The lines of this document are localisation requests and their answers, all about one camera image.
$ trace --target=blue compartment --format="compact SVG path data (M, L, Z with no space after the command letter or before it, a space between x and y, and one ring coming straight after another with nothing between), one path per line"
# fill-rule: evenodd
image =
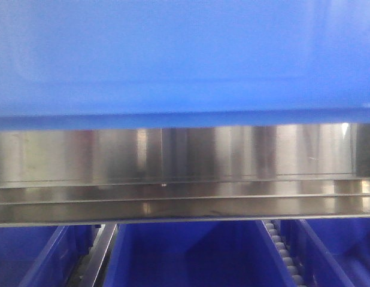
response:
M260 221L120 225L105 287L295 287Z
M0 129L370 122L370 0L0 1Z
M0 228L0 287L65 286L86 236L77 227ZM91 230L91 226L80 229Z
M370 286L370 218L278 221L309 287Z

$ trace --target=blue storage tray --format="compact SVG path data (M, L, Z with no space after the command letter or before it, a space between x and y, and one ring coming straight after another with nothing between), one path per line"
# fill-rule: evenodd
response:
M0 129L370 122L370 0L0 1Z
M370 218L278 221L309 287L370 287Z
M295 287L261 221L120 225L104 287Z
M0 228L0 287L65 286L93 244L84 230L93 227Z

